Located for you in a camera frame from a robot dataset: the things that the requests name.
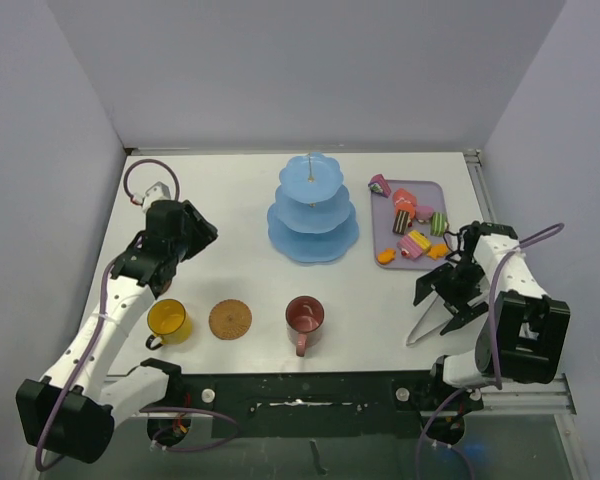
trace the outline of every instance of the woven coaster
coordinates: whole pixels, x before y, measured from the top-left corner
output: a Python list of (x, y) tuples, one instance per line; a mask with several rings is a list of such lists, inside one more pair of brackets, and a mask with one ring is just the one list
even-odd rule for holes
[(251, 327), (251, 310), (239, 300), (224, 300), (211, 310), (209, 327), (221, 340), (240, 338)]

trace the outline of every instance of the blue plate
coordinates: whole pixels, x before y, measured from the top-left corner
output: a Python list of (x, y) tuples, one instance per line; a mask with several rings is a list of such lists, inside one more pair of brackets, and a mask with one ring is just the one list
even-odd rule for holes
[(276, 205), (273, 204), (267, 212), (269, 238), (280, 252), (296, 262), (331, 262), (344, 255), (360, 234), (356, 209), (350, 205), (349, 217), (343, 223), (330, 232), (316, 235), (290, 230), (276, 216)]
[[(309, 181), (309, 155), (313, 182)], [(293, 157), (280, 171), (280, 185), (287, 197), (300, 203), (318, 203), (333, 197), (344, 180), (340, 164), (322, 153)]]
[(330, 232), (349, 216), (349, 190), (344, 185), (326, 202), (311, 207), (307, 203), (292, 200), (282, 193), (282, 187), (276, 190), (276, 215), (282, 223), (299, 233)]

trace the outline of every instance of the brown mug handle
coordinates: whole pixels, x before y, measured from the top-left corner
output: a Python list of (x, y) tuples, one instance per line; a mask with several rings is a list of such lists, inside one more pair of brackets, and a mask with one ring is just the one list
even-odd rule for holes
[(160, 343), (156, 343), (155, 345), (153, 345), (153, 341), (156, 338), (158, 338), (158, 337), (156, 337), (155, 335), (149, 335), (149, 338), (147, 338), (147, 341), (144, 343), (144, 346), (147, 347), (149, 350), (159, 349), (160, 347), (162, 347), (164, 345), (164, 343), (160, 342)]
[(296, 355), (299, 357), (304, 357), (304, 354), (307, 352), (307, 334), (299, 333), (298, 339), (296, 340)]

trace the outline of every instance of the brown mug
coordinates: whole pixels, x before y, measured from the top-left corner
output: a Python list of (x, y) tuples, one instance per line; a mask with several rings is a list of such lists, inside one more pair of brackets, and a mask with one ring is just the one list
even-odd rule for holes
[(320, 326), (324, 323), (324, 308), (313, 297), (294, 298), (285, 313), (289, 339), (296, 346), (296, 355), (304, 357), (307, 348), (322, 337)]

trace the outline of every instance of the white table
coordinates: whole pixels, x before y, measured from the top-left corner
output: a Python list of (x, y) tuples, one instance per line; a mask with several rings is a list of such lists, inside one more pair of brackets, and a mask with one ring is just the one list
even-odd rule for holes
[[(384, 270), (375, 264), (371, 202), (367, 183), (386, 178), (431, 180), (442, 186), (452, 228), (482, 220), (461, 153), (340, 153), (345, 185), (357, 209), (360, 238), (337, 262), (300, 266), (277, 252), (267, 236), (267, 209), (279, 185), (278, 173), (291, 154), (193, 155), (154, 157), (167, 162), (189, 199), (219, 231), (218, 240), (178, 266), (164, 298), (181, 301), (192, 313), (194, 332), (185, 343), (147, 350), (146, 316), (133, 328), (110, 375), (125, 375), (149, 357), (182, 366), (183, 373), (277, 373), (428, 370), (442, 354), (473, 348), (481, 325), (405, 346), (410, 329), (428, 306), (413, 307), (416, 279), (424, 272)], [(127, 158), (126, 166), (143, 157)], [(156, 181), (172, 185), (160, 167), (143, 165), (131, 175), (131, 189), (143, 192)], [(144, 215), (119, 187), (85, 318), (97, 303), (99, 278), (107, 262), (121, 253)], [(287, 337), (284, 312), (299, 295), (312, 295), (325, 308), (321, 342), (303, 359)], [(253, 314), (249, 332), (223, 341), (208, 327), (213, 306), (225, 299), (245, 302)], [(439, 320), (447, 315), (440, 312)]]

